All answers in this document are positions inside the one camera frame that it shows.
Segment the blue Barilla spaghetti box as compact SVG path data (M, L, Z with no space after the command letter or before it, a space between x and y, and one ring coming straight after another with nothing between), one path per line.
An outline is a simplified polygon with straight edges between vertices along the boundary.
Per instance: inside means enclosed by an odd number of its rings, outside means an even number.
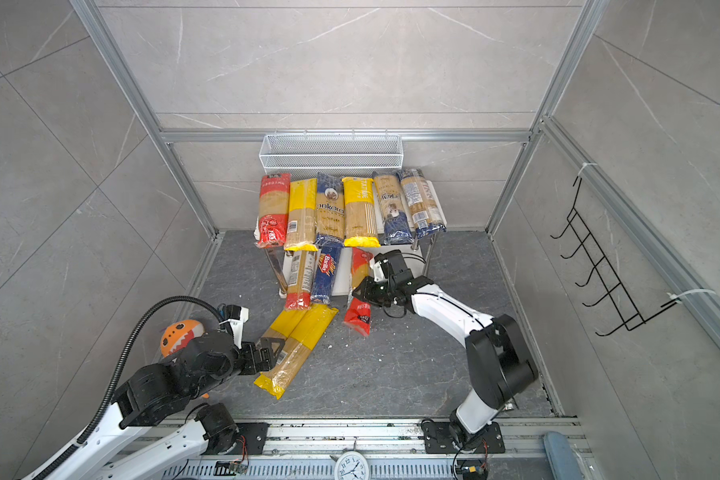
M330 303L342 250L340 243L333 242L320 248L310 296L313 304Z

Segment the yellow Pastatime spaghetti bag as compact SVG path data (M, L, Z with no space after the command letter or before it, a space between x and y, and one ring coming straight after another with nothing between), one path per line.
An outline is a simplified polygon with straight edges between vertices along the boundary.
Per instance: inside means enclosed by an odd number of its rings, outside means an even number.
M380 246L376 225L373 180L344 177L346 247L377 248Z

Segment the red white label spaghetti bag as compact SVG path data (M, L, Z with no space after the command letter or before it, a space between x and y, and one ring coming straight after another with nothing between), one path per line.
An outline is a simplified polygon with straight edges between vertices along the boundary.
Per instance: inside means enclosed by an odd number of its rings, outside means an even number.
M286 310L306 310L310 307L316 264L316 251L297 251L287 275Z

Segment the blue white label spaghetti bag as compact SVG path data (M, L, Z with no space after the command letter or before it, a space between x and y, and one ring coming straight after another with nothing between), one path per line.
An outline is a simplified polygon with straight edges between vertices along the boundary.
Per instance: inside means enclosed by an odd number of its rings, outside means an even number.
M419 169L403 169L398 173L400 185L411 213L417 239L447 230L432 187Z

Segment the blue Ankara spaghetti bag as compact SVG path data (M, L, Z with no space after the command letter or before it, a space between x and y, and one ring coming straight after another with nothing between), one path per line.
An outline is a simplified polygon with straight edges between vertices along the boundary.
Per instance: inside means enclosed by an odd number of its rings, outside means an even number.
M320 172L317 175L316 246L342 244L345 239L345 200L342 181Z

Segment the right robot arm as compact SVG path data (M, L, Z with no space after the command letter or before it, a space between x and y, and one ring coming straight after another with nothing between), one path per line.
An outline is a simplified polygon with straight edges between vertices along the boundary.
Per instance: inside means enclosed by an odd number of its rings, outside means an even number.
M426 276L414 276L399 250L376 255L371 274L353 289L377 307L401 306L455 338L465 349L471 390L449 417L449 434L460 451L487 441L494 419L539 378L539 369L518 322L482 313L448 295Z

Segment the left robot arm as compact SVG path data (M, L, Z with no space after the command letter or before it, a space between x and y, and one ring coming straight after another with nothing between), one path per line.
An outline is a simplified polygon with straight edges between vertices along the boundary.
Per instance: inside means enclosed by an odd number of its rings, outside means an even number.
M185 341L168 357L116 382L93 420L52 458L30 473L32 479L115 479L124 469L146 477L202 453L230 450L238 427L221 404L203 406L174 434L117 464L112 458L163 420L237 375L272 370L282 340L236 342L226 331Z

